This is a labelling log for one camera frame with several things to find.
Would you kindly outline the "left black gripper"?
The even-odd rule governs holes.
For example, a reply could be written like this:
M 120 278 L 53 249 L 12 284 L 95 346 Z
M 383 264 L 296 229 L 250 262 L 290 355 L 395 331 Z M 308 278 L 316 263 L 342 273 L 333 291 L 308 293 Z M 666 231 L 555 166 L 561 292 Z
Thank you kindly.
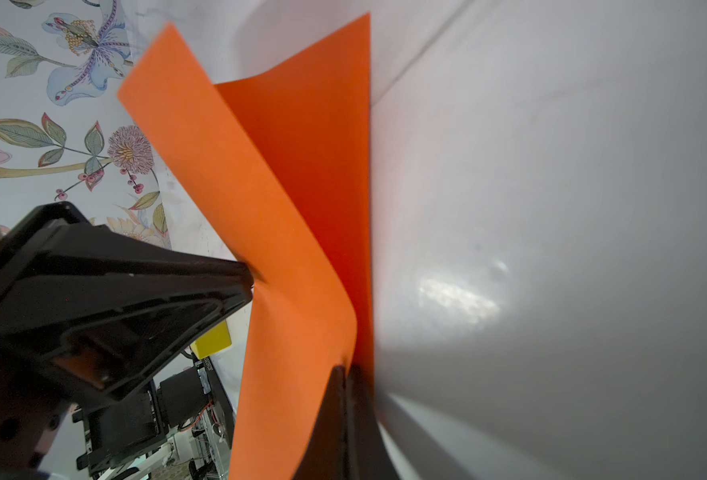
M 129 238 L 68 202 L 35 208 L 0 239 L 0 479 L 52 479 L 66 399 L 125 399 L 253 285 L 242 262 Z

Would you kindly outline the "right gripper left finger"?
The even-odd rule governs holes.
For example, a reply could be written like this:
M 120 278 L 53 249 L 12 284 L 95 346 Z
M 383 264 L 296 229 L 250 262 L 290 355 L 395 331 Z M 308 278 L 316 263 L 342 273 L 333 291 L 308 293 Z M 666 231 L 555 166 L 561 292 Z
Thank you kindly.
M 346 370 L 332 369 L 306 452 L 295 480 L 347 478 Z

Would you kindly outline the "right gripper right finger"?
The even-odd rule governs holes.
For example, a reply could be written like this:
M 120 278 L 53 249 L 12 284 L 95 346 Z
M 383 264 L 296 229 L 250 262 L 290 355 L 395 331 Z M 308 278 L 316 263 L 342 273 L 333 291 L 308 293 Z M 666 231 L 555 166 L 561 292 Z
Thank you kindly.
M 357 365 L 347 377 L 347 476 L 355 480 L 399 480 L 379 431 L 365 375 Z

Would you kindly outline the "orange square paper sheet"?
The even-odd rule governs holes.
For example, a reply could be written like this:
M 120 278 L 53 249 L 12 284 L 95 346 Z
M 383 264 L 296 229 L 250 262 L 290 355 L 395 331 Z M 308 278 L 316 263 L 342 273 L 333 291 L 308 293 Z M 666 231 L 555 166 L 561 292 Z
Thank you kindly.
M 119 98 L 255 280 L 231 478 L 294 479 L 332 369 L 373 372 L 371 19 L 222 84 L 168 26 Z

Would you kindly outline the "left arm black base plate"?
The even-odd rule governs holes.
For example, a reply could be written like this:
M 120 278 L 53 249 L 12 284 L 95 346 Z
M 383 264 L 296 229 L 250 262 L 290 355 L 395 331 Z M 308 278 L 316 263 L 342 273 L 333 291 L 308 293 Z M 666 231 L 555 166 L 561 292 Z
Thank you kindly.
M 77 470 L 93 479 L 159 479 L 179 465 L 190 479 L 228 477 L 236 412 L 208 358 L 116 404 L 79 408 L 72 419 L 85 434 Z

